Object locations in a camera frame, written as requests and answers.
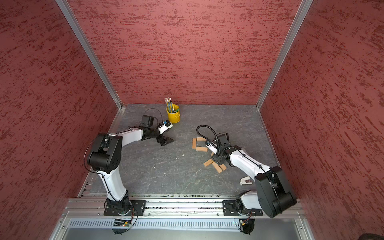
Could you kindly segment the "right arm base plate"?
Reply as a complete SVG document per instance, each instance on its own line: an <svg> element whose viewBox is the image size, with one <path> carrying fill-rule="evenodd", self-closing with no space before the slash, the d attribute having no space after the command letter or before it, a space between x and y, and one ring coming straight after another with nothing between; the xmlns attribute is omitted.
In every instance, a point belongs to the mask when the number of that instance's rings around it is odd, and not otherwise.
<svg viewBox="0 0 384 240"><path fill-rule="evenodd" d="M236 200L222 201L223 213L225 217L261 217L263 211L260 209L246 209L244 205Z"/></svg>

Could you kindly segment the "yellow metal bucket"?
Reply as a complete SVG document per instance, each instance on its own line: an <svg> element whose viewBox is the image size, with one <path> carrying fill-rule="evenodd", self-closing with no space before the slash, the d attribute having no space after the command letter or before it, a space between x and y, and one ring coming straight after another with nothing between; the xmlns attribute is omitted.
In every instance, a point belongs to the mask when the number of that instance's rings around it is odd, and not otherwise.
<svg viewBox="0 0 384 240"><path fill-rule="evenodd" d="M180 108L178 105L172 104L170 109L167 108L168 119L172 124L176 124L181 120Z"/></svg>

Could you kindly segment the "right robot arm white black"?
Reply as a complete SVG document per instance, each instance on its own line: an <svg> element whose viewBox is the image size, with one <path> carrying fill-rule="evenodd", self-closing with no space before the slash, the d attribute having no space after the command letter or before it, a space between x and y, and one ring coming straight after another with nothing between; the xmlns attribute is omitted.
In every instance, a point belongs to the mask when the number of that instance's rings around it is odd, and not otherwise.
<svg viewBox="0 0 384 240"><path fill-rule="evenodd" d="M255 184L254 191L237 196L239 214L248 215L251 210L261 210L274 218L297 204L297 197L286 174L279 166L270 167L252 158L245 150L229 143L228 134L220 134L214 141L205 141L214 155L214 162L228 162L231 167L242 170Z"/></svg>

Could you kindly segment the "wooden block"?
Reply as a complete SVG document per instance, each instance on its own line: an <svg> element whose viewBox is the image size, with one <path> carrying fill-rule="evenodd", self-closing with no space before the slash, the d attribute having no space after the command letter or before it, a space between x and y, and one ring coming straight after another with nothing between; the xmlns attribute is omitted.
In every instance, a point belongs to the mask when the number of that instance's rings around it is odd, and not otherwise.
<svg viewBox="0 0 384 240"><path fill-rule="evenodd" d="M196 151L198 151L198 152L207 152L208 148L206 148L206 147L196 147Z"/></svg>
<svg viewBox="0 0 384 240"><path fill-rule="evenodd" d="M197 142L205 142L206 139L203 138L203 137L197 137L197 138L196 138L196 141L197 141Z"/></svg>
<svg viewBox="0 0 384 240"><path fill-rule="evenodd" d="M227 169L227 167L224 164L221 164L220 168L222 169L222 171L225 171Z"/></svg>
<svg viewBox="0 0 384 240"><path fill-rule="evenodd" d="M216 163L216 162L213 162L212 163L212 166L215 168L215 170L220 174L223 172L222 168Z"/></svg>
<svg viewBox="0 0 384 240"><path fill-rule="evenodd" d="M211 165L214 161L212 159L209 159L208 161L204 162L204 166L207 167Z"/></svg>
<svg viewBox="0 0 384 240"><path fill-rule="evenodd" d="M192 146L192 149L196 149L197 147L197 139L196 138L193 138L193 146Z"/></svg>

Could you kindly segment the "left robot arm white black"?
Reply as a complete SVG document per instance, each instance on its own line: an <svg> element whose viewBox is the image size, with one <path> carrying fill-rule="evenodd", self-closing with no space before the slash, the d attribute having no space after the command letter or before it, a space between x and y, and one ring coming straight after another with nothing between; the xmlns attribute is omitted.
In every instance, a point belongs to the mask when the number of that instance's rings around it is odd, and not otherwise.
<svg viewBox="0 0 384 240"><path fill-rule="evenodd" d="M142 121L137 127L118 133L100 133L94 139L87 164L91 166L92 173L101 177L107 191L106 214L125 216L134 210L119 172L122 148L133 142L147 139L156 139L161 146L174 141L164 136L164 133L171 129L173 124L169 120L165 120L154 128L154 119L152 116L143 115Z"/></svg>

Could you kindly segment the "aluminium front rail frame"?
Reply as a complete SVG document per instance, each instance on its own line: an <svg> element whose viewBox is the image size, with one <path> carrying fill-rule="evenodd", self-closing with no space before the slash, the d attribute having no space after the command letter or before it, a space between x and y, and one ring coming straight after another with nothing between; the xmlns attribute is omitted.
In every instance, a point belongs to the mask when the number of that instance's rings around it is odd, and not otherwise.
<svg viewBox="0 0 384 240"><path fill-rule="evenodd" d="M222 201L233 195L133 195L130 200L147 201L143 216L104 216L105 195L88 194L70 199L51 235L62 240L70 229L166 229L239 231L245 220L267 220L261 217L225 217Z"/></svg>

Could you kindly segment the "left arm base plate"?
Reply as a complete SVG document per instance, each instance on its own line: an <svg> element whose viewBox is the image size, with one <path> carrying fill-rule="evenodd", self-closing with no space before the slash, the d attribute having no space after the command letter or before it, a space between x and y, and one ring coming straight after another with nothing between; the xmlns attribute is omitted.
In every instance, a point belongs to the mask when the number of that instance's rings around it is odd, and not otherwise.
<svg viewBox="0 0 384 240"><path fill-rule="evenodd" d="M115 202L107 199L105 202L104 216L143 216L146 203L147 201L145 200L127 200Z"/></svg>

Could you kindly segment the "bundle of coloured pencils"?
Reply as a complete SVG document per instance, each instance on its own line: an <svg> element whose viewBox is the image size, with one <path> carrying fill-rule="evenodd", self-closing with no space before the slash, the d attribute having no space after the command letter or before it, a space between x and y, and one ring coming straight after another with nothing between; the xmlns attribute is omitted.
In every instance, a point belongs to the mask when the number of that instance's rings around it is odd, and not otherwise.
<svg viewBox="0 0 384 240"><path fill-rule="evenodd" d="M174 109L174 105L172 103L172 99L171 98L165 98L165 102L166 102L166 105L167 105L167 112L168 113L175 113L175 109Z"/></svg>

